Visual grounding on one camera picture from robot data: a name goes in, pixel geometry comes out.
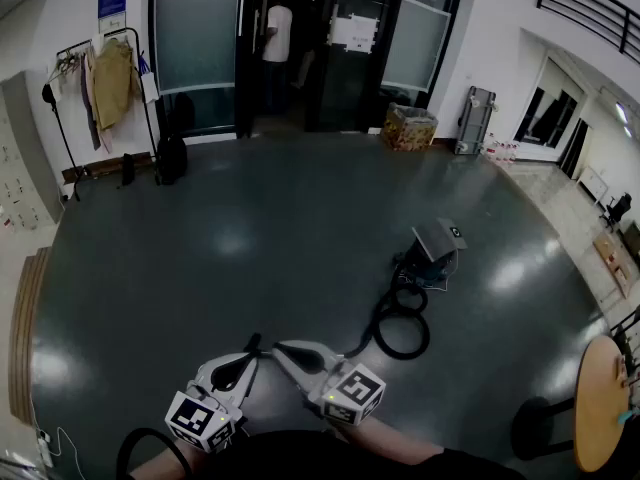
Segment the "clothes rack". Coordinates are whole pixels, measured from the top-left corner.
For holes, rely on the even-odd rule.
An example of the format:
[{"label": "clothes rack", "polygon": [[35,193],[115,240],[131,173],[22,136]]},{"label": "clothes rack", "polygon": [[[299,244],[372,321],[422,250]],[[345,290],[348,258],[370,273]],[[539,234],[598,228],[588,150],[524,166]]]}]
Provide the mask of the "clothes rack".
[{"label": "clothes rack", "polygon": [[[133,69],[135,69],[136,73],[138,74],[138,81],[140,84],[140,94],[142,97],[142,106],[144,107],[144,115],[145,118],[147,120],[147,129],[149,130],[149,140],[151,141],[151,148],[153,151],[153,158],[154,158],[154,170],[155,170],[155,180],[156,180],[156,185],[160,185],[160,176],[158,174],[158,163],[157,163],[157,157],[158,157],[158,151],[156,149],[156,143],[153,140],[153,132],[151,130],[151,121],[149,120],[149,109],[147,109],[147,103],[146,103],[146,95],[144,93],[144,85],[142,83],[142,73],[141,73],[141,69],[140,69],[140,36],[138,35],[138,31],[135,28],[131,28],[131,27],[123,27],[123,28],[119,28],[117,30],[113,30],[111,32],[108,32],[106,34],[104,34],[104,37],[111,37],[111,36],[115,36],[118,34],[122,34],[122,33],[127,33],[127,32],[133,32],[133,35],[135,36],[135,40],[136,40],[136,50],[135,50],[135,56],[136,56],[136,61],[133,62]],[[91,39],[88,39],[86,41],[81,41],[79,43],[76,43],[72,46],[68,46],[66,48],[64,48],[63,50],[60,50],[58,53],[56,53],[56,59],[62,55],[65,54],[67,52],[70,52],[71,50],[74,50],[76,48],[79,48],[81,46],[87,45],[91,43]],[[80,196],[78,195],[78,190],[77,190],[77,185],[78,182],[82,179],[82,177],[86,174],[87,176],[91,176],[91,171],[87,168],[86,165],[81,166],[80,168],[77,166],[75,159],[73,158],[73,154],[71,153],[71,148],[69,147],[69,143],[67,142],[67,137],[65,136],[64,133],[64,129],[62,128],[62,122],[60,121],[60,117],[58,115],[58,111],[54,103],[51,103],[51,109],[53,110],[53,112],[56,115],[56,119],[58,120],[58,126],[60,127],[60,133],[62,134],[62,140],[64,141],[64,145],[67,148],[67,153],[69,154],[69,158],[71,160],[71,164],[73,165],[73,169],[76,173],[76,180],[73,184],[73,192],[75,194],[76,200],[80,201]]]}]

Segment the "person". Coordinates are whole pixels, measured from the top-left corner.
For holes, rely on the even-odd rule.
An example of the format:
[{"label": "person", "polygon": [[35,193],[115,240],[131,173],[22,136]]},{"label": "person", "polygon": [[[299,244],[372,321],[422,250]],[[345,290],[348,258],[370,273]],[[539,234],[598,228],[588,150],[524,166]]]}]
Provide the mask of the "person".
[{"label": "person", "polygon": [[[252,472],[265,478],[275,477],[270,473],[284,477],[343,477],[354,472],[359,478],[367,478],[367,475],[384,478],[380,475],[385,473],[429,480],[524,478],[516,471],[489,460],[405,436],[373,416],[357,427],[332,424],[346,441],[326,432],[290,430],[236,440],[216,455],[207,455],[181,440],[176,441],[176,445],[191,466],[195,478],[202,480],[232,475],[246,478],[247,473]],[[135,480],[181,480],[185,471],[175,455],[165,450],[130,475]]]},{"label": "person", "polygon": [[275,0],[267,16],[267,42],[262,54],[264,62],[265,106],[267,112],[281,113],[286,108],[287,59],[293,14]]}]

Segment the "black railing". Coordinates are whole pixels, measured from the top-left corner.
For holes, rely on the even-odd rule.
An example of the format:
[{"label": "black railing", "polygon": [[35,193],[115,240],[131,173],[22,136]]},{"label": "black railing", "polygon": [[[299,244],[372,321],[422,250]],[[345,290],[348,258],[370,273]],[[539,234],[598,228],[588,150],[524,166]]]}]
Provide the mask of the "black railing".
[{"label": "black railing", "polygon": [[640,14],[617,0],[538,0],[554,12],[600,36],[640,64]]}]

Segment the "wooden slat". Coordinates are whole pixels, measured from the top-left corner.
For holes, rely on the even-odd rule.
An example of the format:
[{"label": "wooden slat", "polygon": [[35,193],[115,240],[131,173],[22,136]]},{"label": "wooden slat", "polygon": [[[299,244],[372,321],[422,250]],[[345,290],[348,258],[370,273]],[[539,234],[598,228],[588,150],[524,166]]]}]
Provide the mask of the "wooden slat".
[{"label": "wooden slat", "polygon": [[20,421],[33,425],[31,413],[31,338],[33,322],[49,258],[49,249],[40,249],[25,260],[20,277],[13,321],[9,356],[9,405]]}]

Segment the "ceiling light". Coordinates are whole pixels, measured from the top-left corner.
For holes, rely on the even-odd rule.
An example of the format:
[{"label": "ceiling light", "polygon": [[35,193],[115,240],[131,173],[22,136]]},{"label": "ceiling light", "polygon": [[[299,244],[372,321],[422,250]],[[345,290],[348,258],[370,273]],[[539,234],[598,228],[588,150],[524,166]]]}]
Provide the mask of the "ceiling light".
[{"label": "ceiling light", "polygon": [[622,122],[624,124],[628,124],[629,121],[627,121],[627,116],[624,113],[624,107],[620,105],[620,103],[616,103],[616,110],[618,111],[618,115],[620,116],[620,119],[622,119]]}]

